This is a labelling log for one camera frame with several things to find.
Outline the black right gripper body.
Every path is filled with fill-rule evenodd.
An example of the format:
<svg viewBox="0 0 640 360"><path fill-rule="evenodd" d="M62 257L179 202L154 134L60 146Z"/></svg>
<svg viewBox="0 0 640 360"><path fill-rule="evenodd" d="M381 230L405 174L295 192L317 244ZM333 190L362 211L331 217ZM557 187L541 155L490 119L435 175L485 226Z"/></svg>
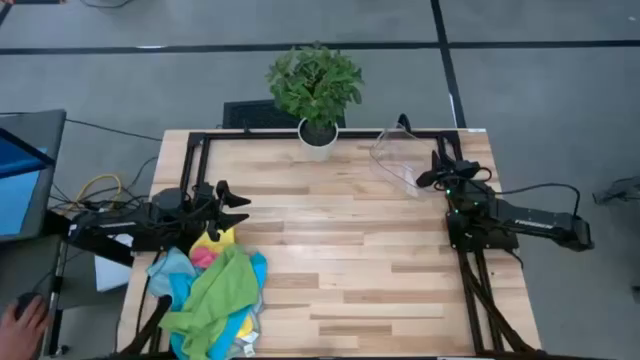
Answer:
<svg viewBox="0 0 640 360"><path fill-rule="evenodd" d="M455 161L444 167L439 183L449 187L455 181L473 179L480 170L481 165L477 161Z"/></svg>

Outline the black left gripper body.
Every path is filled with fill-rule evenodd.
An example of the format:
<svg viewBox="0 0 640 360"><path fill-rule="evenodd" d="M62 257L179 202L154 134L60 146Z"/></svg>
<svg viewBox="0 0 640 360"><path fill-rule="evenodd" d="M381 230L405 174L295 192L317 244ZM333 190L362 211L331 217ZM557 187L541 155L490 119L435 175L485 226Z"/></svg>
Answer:
<svg viewBox="0 0 640 360"><path fill-rule="evenodd" d="M204 182L195 185L193 190L194 223L209 235L215 235L218 231L219 201L216 198L214 187L210 183Z"/></svg>

